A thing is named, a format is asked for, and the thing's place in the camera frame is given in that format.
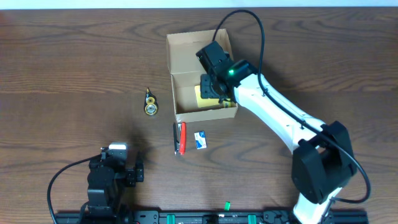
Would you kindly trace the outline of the red and black stapler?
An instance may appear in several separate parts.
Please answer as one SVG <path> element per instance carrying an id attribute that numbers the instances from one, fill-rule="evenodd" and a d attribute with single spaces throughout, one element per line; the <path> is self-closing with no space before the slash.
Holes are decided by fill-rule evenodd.
<path id="1" fill-rule="evenodd" d="M 175 155 L 180 154 L 182 156 L 185 154 L 186 150 L 186 141 L 187 141 L 186 123 L 185 122 L 174 123 L 173 134 L 174 134 Z"/>

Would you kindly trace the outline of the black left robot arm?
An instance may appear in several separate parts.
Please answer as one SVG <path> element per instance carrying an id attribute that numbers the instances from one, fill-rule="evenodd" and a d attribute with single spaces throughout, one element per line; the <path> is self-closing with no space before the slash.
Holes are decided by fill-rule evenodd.
<path id="1" fill-rule="evenodd" d="M 121 199 L 126 188 L 144 181 L 142 159 L 138 159 L 134 167 L 127 168 L 124 158 L 108 156 L 105 159 L 92 159 L 89 168 L 87 219 L 96 222 L 132 222 L 132 212 L 121 203 Z"/>

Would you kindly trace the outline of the blue white staples box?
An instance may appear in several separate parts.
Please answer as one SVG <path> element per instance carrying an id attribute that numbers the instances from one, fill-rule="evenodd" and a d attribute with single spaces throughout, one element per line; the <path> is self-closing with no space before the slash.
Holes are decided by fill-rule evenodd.
<path id="1" fill-rule="evenodd" d="M 199 131 L 194 134 L 195 137 L 195 143 L 196 143 L 196 148 L 197 149 L 206 149 L 207 148 L 207 143 L 206 143 L 206 136 L 204 131 Z"/>

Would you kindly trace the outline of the yellow sticky note pad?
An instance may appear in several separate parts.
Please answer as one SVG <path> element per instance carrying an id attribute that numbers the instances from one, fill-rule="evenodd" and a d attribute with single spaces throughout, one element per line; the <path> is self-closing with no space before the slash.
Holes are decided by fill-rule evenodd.
<path id="1" fill-rule="evenodd" d="M 197 99 L 197 106 L 199 108 L 207 108 L 207 107 L 211 107 L 211 106 L 218 106 L 220 108 L 224 107 L 223 104 L 219 103 L 219 99 L 217 99 L 217 98 L 202 98 L 200 85 L 196 85 L 194 87 L 194 89 L 195 89 L 195 96 Z"/>

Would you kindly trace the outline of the yellow correction tape dispenser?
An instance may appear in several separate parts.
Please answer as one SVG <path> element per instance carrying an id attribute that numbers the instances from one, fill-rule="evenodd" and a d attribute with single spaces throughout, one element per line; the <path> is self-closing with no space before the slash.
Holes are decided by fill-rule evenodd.
<path id="1" fill-rule="evenodd" d="M 146 89 L 146 95 L 145 95 L 145 102 L 144 102 L 144 112 L 148 116 L 154 116 L 157 114 L 159 110 L 158 104 L 157 104 L 157 99 L 156 97 L 151 93 L 150 89 Z"/>

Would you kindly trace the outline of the black mounting rail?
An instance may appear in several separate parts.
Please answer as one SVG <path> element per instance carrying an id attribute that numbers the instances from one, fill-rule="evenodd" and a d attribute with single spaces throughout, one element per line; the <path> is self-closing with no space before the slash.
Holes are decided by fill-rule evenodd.
<path id="1" fill-rule="evenodd" d="M 57 223 L 136 224 L 289 224 L 299 221 L 287 210 L 265 212 L 158 212 L 135 211 L 124 219 L 93 218 L 88 214 L 58 213 Z"/>

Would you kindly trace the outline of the cardboard box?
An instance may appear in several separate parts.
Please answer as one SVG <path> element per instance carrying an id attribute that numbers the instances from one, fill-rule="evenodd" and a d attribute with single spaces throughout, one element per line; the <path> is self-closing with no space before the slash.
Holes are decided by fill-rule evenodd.
<path id="1" fill-rule="evenodd" d="M 166 36 L 167 66 L 172 82 L 174 113 L 177 122 L 191 123 L 233 118 L 238 106 L 225 108 L 220 104 L 199 107 L 196 89 L 205 73 L 196 53 L 211 43 L 214 30 L 168 34 Z"/>

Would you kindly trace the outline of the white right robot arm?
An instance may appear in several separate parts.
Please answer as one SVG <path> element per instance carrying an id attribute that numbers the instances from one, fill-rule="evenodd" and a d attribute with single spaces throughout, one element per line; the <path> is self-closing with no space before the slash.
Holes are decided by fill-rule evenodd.
<path id="1" fill-rule="evenodd" d="M 359 171 L 348 130 L 306 114 L 276 91 L 245 60 L 198 58 L 204 98 L 232 100 L 253 112 L 292 153 L 292 181 L 300 192 L 290 214 L 277 212 L 280 223 L 334 223 L 332 204 Z"/>

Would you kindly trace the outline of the yellow highlighter marker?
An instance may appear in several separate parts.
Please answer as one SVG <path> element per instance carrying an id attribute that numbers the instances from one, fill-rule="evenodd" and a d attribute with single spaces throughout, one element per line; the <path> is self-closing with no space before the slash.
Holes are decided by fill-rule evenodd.
<path id="1" fill-rule="evenodd" d="M 223 108 L 234 108 L 236 106 L 236 103 L 231 101 L 230 99 L 224 99 L 222 101 Z"/>

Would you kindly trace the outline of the small green block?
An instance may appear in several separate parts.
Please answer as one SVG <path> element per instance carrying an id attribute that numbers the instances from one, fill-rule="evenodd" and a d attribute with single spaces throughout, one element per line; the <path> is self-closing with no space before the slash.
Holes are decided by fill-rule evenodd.
<path id="1" fill-rule="evenodd" d="M 230 206 L 231 206 L 230 202 L 225 202 L 224 211 L 229 211 L 230 210 Z"/>

